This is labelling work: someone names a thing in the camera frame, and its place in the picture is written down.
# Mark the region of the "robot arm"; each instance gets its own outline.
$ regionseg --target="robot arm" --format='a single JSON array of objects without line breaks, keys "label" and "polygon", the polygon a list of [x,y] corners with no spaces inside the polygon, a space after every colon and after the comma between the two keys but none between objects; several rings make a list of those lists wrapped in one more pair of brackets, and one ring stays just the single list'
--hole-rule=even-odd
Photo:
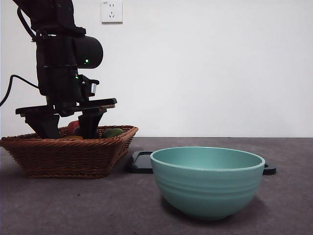
[{"label": "robot arm", "polygon": [[[97,80],[90,80],[78,69],[93,69],[103,59],[99,41],[86,36],[86,30],[74,23],[71,0],[13,0],[18,16],[36,43],[37,77],[41,95],[47,105],[20,108],[17,114],[42,138],[57,139],[59,115],[67,117],[82,111],[79,117],[85,139],[92,138],[101,116],[113,108],[116,99],[89,101],[95,95]],[[31,29],[21,10],[30,18]]]}]

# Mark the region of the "wicker basket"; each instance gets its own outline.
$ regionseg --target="wicker basket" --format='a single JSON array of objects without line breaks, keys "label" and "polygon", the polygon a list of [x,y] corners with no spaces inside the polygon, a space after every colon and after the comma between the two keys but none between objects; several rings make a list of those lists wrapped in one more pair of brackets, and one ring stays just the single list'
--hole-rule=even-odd
[{"label": "wicker basket", "polygon": [[[31,178],[103,178],[123,157],[138,131],[134,126],[100,126],[99,135],[109,128],[121,128],[117,137],[94,140],[40,139],[37,134],[6,137],[0,140]],[[66,127],[59,129],[61,138]]]}]

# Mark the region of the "ceramic bowl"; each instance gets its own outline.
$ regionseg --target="ceramic bowl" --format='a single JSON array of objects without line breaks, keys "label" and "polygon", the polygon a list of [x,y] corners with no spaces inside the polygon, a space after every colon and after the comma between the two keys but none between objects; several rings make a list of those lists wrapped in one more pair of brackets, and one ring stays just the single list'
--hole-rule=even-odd
[{"label": "ceramic bowl", "polygon": [[222,219],[245,207],[265,165],[252,153],[199,146],[155,151],[151,163],[164,198],[183,213],[205,220]]}]

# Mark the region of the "wall socket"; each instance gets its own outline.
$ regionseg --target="wall socket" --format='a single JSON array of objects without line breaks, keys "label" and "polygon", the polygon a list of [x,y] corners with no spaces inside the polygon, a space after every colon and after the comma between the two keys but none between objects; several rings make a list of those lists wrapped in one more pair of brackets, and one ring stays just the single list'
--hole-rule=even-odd
[{"label": "wall socket", "polygon": [[101,2],[101,22],[102,23],[122,23],[123,22],[123,2],[122,0],[105,0]]}]

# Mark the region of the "black plate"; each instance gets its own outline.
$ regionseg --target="black plate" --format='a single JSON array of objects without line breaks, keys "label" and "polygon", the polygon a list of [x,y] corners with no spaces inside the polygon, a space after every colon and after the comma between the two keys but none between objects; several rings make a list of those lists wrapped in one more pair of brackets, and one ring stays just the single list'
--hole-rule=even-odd
[{"label": "black plate", "polygon": [[[153,173],[150,154],[152,151],[135,152],[128,161],[127,170],[131,173]],[[264,175],[273,175],[276,173],[276,167],[271,163],[265,162]]]}]

